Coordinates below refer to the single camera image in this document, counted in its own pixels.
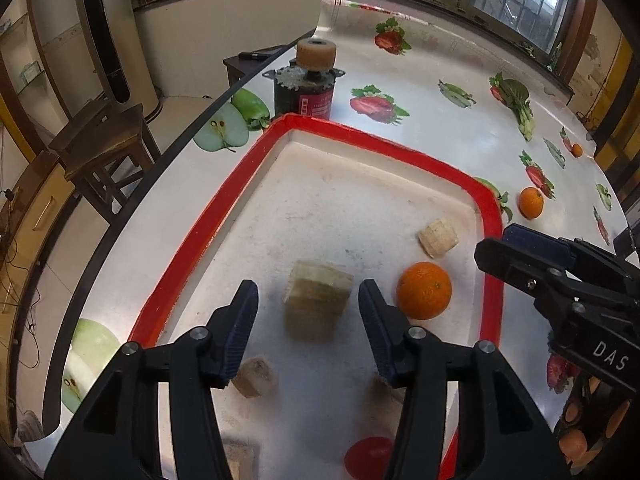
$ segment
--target drawer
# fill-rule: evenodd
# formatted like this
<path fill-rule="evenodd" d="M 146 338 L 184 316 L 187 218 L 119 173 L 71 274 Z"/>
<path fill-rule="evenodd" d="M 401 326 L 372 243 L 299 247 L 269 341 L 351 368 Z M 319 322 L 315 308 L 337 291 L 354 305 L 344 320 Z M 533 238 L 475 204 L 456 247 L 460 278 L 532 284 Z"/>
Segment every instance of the drawer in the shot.
<path fill-rule="evenodd" d="M 25 261 L 32 264 L 36 260 L 53 222 L 73 190 L 74 185 L 65 180 L 65 171 L 57 164 L 40 187 L 15 233 L 14 246 Z"/>

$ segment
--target tile floor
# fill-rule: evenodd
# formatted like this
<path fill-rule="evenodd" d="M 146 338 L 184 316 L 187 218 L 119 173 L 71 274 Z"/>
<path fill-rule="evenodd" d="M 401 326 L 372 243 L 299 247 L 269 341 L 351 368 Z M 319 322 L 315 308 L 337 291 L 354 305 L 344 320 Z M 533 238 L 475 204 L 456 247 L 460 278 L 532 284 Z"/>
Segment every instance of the tile floor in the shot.
<path fill-rule="evenodd" d="M 211 103 L 210 99 L 192 97 L 165 98 L 162 112 L 149 124 L 160 150 L 164 152 Z M 133 165 L 127 162 L 129 165 L 123 164 L 118 173 L 127 174 L 133 170 Z M 19 353 L 15 399 L 18 420 L 19 413 L 26 410 L 32 410 L 38 418 L 42 418 L 44 386 L 58 329 L 80 276 L 107 227 L 107 222 L 82 199 L 47 259 L 38 281 L 38 293 L 32 299 L 36 301 L 38 294 L 40 295 L 40 300 L 32 307 L 40 361 L 34 366 L 38 361 L 38 348 L 34 338 L 29 333 L 24 333 Z"/>

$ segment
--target wooden chair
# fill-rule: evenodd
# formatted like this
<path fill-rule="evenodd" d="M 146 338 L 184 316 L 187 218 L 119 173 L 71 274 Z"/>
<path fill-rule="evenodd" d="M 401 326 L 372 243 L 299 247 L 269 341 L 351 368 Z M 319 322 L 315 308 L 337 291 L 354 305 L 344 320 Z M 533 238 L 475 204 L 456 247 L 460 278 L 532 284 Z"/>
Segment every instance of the wooden chair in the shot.
<path fill-rule="evenodd" d="M 68 131 L 66 126 L 49 145 L 63 162 L 65 178 L 74 183 L 107 222 L 115 218 L 111 209 L 113 199 L 124 206 L 127 198 L 122 188 L 142 178 L 160 157 L 142 115 L 142 104 L 119 114 L 110 110 L 109 105 L 102 103 L 87 104 L 78 114 L 82 117 L 76 124 L 68 124 Z M 115 182 L 113 174 L 127 157 L 141 169 Z"/>

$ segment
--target orange fruit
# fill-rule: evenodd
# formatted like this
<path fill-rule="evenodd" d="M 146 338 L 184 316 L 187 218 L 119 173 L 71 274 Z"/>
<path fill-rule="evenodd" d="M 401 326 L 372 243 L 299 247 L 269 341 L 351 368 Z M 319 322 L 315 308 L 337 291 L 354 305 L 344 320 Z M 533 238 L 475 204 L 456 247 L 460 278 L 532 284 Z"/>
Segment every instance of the orange fruit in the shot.
<path fill-rule="evenodd" d="M 413 319 L 431 319 L 444 312 L 451 300 L 447 271 L 431 262 L 418 262 L 402 273 L 396 286 L 398 308 Z"/>
<path fill-rule="evenodd" d="M 545 199 L 537 187 L 526 187 L 520 192 L 518 197 L 518 209 L 524 218 L 533 220 L 538 218 L 542 213 L 545 205 Z"/>

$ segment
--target wooden cabinet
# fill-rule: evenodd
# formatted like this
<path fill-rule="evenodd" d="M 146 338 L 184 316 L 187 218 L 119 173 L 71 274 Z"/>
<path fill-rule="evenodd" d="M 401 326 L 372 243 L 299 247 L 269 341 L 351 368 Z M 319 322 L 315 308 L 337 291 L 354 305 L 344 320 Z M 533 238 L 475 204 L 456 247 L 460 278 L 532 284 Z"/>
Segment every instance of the wooden cabinet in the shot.
<path fill-rule="evenodd" d="M 0 436 L 15 432 L 16 338 L 31 306 L 31 274 L 60 211 L 74 190 L 57 156 L 41 152 L 14 187 L 15 197 L 0 212 Z"/>

